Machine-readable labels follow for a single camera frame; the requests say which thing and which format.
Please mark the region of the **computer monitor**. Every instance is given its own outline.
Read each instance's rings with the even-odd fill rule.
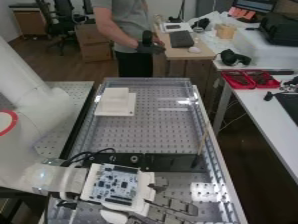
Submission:
[[[256,12],[269,13],[275,10],[277,0],[235,0],[233,6]]]

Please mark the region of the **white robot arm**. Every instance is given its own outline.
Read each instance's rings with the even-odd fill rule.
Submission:
[[[0,92],[16,107],[0,111],[0,186],[42,195],[80,193],[87,170],[43,164],[47,158],[32,148],[72,115],[74,103],[62,89],[47,86],[2,37]]]

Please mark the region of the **red object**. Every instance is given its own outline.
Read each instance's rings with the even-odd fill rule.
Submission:
[[[241,9],[240,8],[236,8],[236,10],[235,10],[235,12],[232,13],[232,16],[233,17],[237,17],[239,16],[239,14],[241,13]]]
[[[249,76],[249,78],[255,81],[257,88],[260,88],[260,89],[268,89],[268,88],[276,89],[276,88],[280,88],[281,82],[278,82],[267,71],[263,71],[263,70],[247,70],[244,72]]]
[[[2,136],[4,136],[15,128],[16,123],[19,121],[19,116],[11,110],[2,110],[0,112],[11,115],[11,117],[12,117],[12,122],[11,122],[10,126],[0,132],[0,137],[2,137]]]
[[[245,17],[247,13],[248,13],[248,10],[247,9],[243,9],[241,12],[237,15],[237,18]]]
[[[236,11],[236,7],[232,7],[231,10],[229,10],[229,15],[231,16],[233,15],[235,11]]]
[[[256,15],[256,12],[255,11],[249,11],[249,13],[244,16],[244,18],[251,20],[255,15]]]
[[[256,82],[245,72],[239,70],[223,71],[221,75],[235,89],[255,89]]]

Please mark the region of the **circuit board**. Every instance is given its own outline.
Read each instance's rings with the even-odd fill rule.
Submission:
[[[90,190],[88,201],[132,206],[139,186],[139,169],[112,164],[96,164],[92,165],[91,172],[95,175],[91,180],[88,178],[88,181],[92,181],[90,186],[94,186]]]

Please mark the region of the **black chair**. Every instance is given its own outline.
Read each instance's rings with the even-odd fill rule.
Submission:
[[[55,8],[58,11],[50,11],[50,4],[44,2],[44,0],[36,0],[36,3],[39,5],[40,11],[43,13],[43,16],[46,18],[46,32],[50,36],[60,37],[60,41],[56,43],[51,44],[47,47],[47,50],[52,47],[59,47],[60,49],[60,55],[64,55],[64,47],[67,43],[76,43],[78,44],[78,39],[76,39],[76,33],[75,33],[75,26],[80,21],[84,21],[86,16],[80,17],[79,20],[74,19],[72,16],[72,11],[74,7],[72,4],[70,4],[70,11],[67,10],[67,7],[62,7],[60,9],[60,4],[55,5]]]
[[[74,14],[74,5],[71,0],[55,0],[56,15],[64,18],[59,20],[63,22],[66,20],[72,21],[75,24],[84,22],[88,17],[86,15]]]
[[[86,11],[86,14],[87,15],[94,15],[94,7],[92,7],[92,3],[91,3],[91,0],[83,0],[83,3],[84,3],[84,11]]]

